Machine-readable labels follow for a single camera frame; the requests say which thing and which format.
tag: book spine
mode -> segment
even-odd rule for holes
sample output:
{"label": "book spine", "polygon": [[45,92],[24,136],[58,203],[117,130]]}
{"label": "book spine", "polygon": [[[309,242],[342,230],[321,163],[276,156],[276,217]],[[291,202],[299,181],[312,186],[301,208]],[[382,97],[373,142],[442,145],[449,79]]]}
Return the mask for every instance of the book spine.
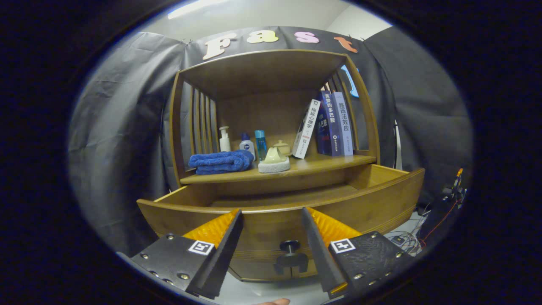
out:
{"label": "book spine", "polygon": [[341,140],[343,134],[341,132],[337,102],[335,101],[334,95],[329,91],[324,93],[324,97],[329,112],[331,155],[342,156],[344,154],[343,142]]}
{"label": "book spine", "polygon": [[324,103],[320,104],[318,109],[318,120],[317,120],[317,129],[316,129],[316,145],[317,151],[319,154],[329,155],[331,152],[330,141],[330,129],[327,126],[327,114],[324,110]]}
{"label": "book spine", "polygon": [[341,92],[334,92],[333,96],[337,102],[338,110],[338,121],[340,122],[342,140],[343,140],[343,151],[345,156],[353,155],[353,141],[352,141],[352,132],[350,119],[348,117],[348,109],[344,101],[344,96]]}
{"label": "book spine", "polygon": [[294,157],[301,159],[305,158],[305,154],[307,153],[307,148],[311,140],[312,131],[314,130],[314,125],[316,125],[316,118],[319,108],[320,101],[316,99],[311,100],[311,103],[301,123],[302,126],[300,126],[300,132],[298,132],[294,141]]}

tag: open drawer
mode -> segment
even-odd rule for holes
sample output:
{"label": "open drawer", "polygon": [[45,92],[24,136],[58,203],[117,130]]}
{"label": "open drawer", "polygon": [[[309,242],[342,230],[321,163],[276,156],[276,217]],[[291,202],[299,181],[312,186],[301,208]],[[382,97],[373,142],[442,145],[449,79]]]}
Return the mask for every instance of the open drawer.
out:
{"label": "open drawer", "polygon": [[[240,208],[244,227],[230,263],[230,272],[235,277],[277,281],[311,276],[317,272],[301,222],[303,207],[321,211],[361,233],[387,233],[410,218],[424,177],[424,169],[408,173],[376,164],[334,171],[334,180],[321,180],[319,184],[315,182],[317,175],[308,177],[311,184],[316,183],[313,188],[262,192],[258,181],[239,181],[237,187],[231,182],[228,188],[218,187],[222,183],[197,183],[185,185],[155,201],[140,199],[138,205],[159,236],[169,232],[185,234],[219,214]],[[240,195],[250,186],[243,183],[254,183],[252,187],[257,192]],[[303,273],[292,268],[279,275],[273,268],[276,258],[284,254],[279,245],[291,239],[301,242],[299,251],[308,255],[309,268]]]}

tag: blue bottle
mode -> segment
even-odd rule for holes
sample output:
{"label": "blue bottle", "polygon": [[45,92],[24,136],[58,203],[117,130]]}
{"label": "blue bottle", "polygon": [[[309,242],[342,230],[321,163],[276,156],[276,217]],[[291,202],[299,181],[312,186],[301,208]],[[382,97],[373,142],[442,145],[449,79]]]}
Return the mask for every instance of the blue bottle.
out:
{"label": "blue bottle", "polygon": [[267,154],[266,134],[263,130],[255,130],[256,136],[256,149],[258,150],[258,159],[263,161]]}

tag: shelf board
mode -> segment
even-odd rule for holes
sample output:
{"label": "shelf board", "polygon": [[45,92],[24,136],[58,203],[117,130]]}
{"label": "shelf board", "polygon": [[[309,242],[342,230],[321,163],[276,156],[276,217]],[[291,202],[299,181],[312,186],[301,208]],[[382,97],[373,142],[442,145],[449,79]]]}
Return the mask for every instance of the shelf board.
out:
{"label": "shelf board", "polygon": [[330,157],[321,154],[313,154],[305,159],[295,159],[290,157],[290,169],[280,173],[262,174],[258,171],[258,162],[252,163],[250,169],[246,171],[237,171],[227,174],[215,175],[191,175],[180,180],[181,184],[194,183],[222,183],[238,181],[267,180],[281,177],[291,177],[321,173],[324,171],[348,168],[362,164],[376,162],[376,157],[369,156],[336,156]]}
{"label": "shelf board", "polygon": [[296,190],[268,195],[229,196],[218,198],[210,207],[266,207],[293,203],[320,203],[358,192],[358,189],[344,183],[335,185]]}
{"label": "shelf board", "polygon": [[319,90],[346,56],[316,50],[268,50],[210,60],[179,72],[213,99],[278,91]]}

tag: folded towel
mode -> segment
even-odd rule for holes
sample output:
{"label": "folded towel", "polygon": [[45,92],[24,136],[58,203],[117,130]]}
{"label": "folded towel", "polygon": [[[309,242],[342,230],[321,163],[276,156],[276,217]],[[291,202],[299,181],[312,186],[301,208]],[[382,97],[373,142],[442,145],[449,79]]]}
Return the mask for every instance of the folded towel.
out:
{"label": "folded towel", "polygon": [[214,154],[192,155],[188,166],[196,168],[198,175],[231,173],[247,170],[254,156],[248,150],[222,151]]}

